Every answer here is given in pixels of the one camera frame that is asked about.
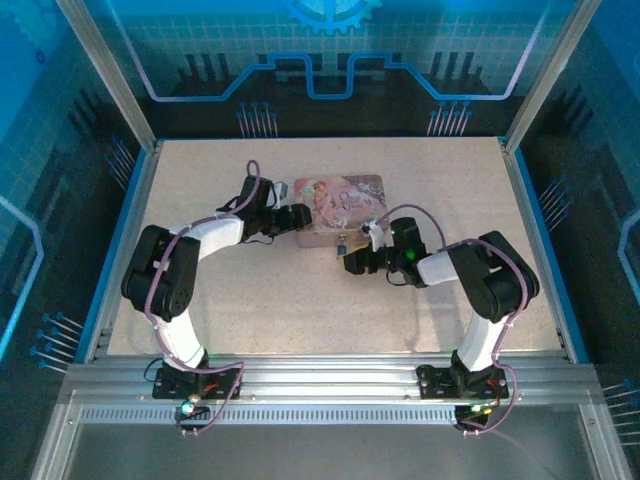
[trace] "pink tin box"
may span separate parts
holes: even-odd
[[[366,245],[369,240],[360,226],[387,211],[379,175],[300,178],[293,188],[296,203],[307,205],[313,218],[311,225],[296,234],[301,247]]]

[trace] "gear logo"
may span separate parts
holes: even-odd
[[[301,27],[311,27],[313,33],[325,31],[327,35],[358,28],[363,19],[372,18],[374,8],[382,7],[380,0],[284,0],[284,4]]]

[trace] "robotic arm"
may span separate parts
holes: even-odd
[[[229,212],[231,204],[240,204],[249,198],[255,182],[256,177],[248,175],[240,195],[217,212]],[[185,371],[174,361],[190,368],[203,368],[208,363],[207,351],[196,337],[188,310],[198,262],[224,247],[244,243],[257,233],[274,238],[310,224],[309,207],[303,204],[281,207],[280,199],[285,196],[286,184],[274,185],[260,178],[255,195],[242,210],[198,225],[176,243],[151,301],[151,313],[158,320],[158,334],[168,348],[162,375],[168,380],[165,383],[171,385],[171,391],[183,387],[179,395],[199,393],[211,380],[207,375]],[[142,231],[121,285],[122,295],[137,311],[144,312],[160,260],[179,230],[181,228],[169,230],[150,225]],[[155,393],[154,390],[154,398],[161,398]]]
[[[529,300],[538,295],[540,284],[533,270],[499,232],[490,232],[477,241],[481,245],[460,243],[434,254],[427,252],[415,219],[391,222],[393,246],[384,244],[382,228],[375,222],[363,225],[371,243],[344,257],[345,269],[361,275],[379,269],[402,273],[405,284],[416,288],[459,280],[473,308],[471,323],[460,348],[453,352],[451,367],[442,375],[432,367],[418,372],[422,398],[484,398],[487,382],[504,383],[503,372],[493,365],[492,353],[507,317],[520,305],[520,280],[510,265],[482,244],[505,254],[515,265],[527,287]]]

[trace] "beige tabletop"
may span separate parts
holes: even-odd
[[[211,214],[237,195],[249,159],[263,176],[377,174],[387,205],[415,203],[440,222],[448,242],[499,230],[534,266],[495,138],[349,138],[165,142],[142,225],[175,227]],[[415,216],[430,251],[437,232]],[[190,305],[211,353],[390,353],[459,346],[471,307],[458,283],[415,289],[384,274],[352,276],[334,248],[302,249],[293,233],[271,246],[237,245],[204,259]],[[544,292],[510,332],[507,350],[560,348]],[[150,326],[121,302],[110,354],[157,353]]]

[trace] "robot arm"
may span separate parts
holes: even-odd
[[[410,217],[391,222],[391,247],[380,246],[378,230],[382,229],[374,222],[364,225],[363,232],[372,242],[346,255],[345,269],[355,275],[375,273],[381,268],[400,272],[407,285],[417,288],[459,280],[473,314],[462,345],[453,352],[450,377],[458,397],[473,397],[484,391],[486,380],[499,373],[493,366],[493,348],[508,316],[522,300],[517,275],[502,258],[478,245],[461,243],[435,254],[428,253],[415,219]],[[502,234],[487,233],[479,238],[478,243],[482,242],[504,253],[516,265],[527,286],[527,303],[538,295],[540,285],[533,270]]]
[[[241,194],[234,199],[247,198],[256,178],[247,176]],[[261,178],[252,201],[236,215],[201,224],[180,238],[171,253],[158,288],[151,302],[151,313],[158,322],[158,333],[173,358],[191,368],[202,368],[207,363],[207,352],[200,344],[189,316],[188,305],[195,287],[198,262],[212,253],[246,241],[262,233],[271,238],[300,229],[311,223],[311,211],[303,204],[280,206],[280,197],[286,195],[265,178]],[[218,210],[229,211],[229,206]],[[151,281],[160,259],[178,229],[166,229],[156,225],[146,227],[140,236],[131,262],[122,281],[122,295],[133,307],[144,312]],[[165,353],[164,363],[173,373],[185,373],[184,369]]]

